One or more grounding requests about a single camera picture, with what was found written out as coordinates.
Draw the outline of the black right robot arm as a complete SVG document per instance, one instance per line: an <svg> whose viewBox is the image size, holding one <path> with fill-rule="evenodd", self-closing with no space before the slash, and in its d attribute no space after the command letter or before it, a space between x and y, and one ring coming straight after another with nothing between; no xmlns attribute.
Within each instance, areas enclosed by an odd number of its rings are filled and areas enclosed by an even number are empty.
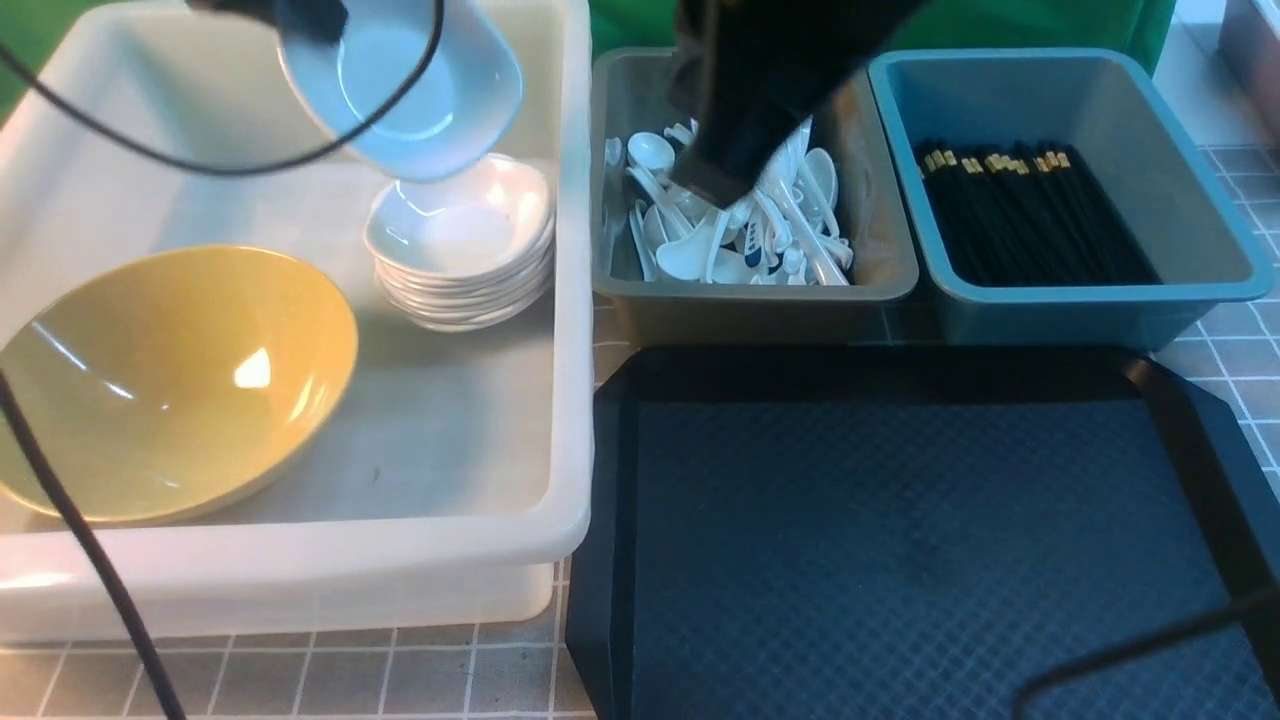
<svg viewBox="0 0 1280 720"><path fill-rule="evenodd" d="M671 104L698 122L672 181L712 206L748 196L774 152L923 1L680 1Z"/></svg>

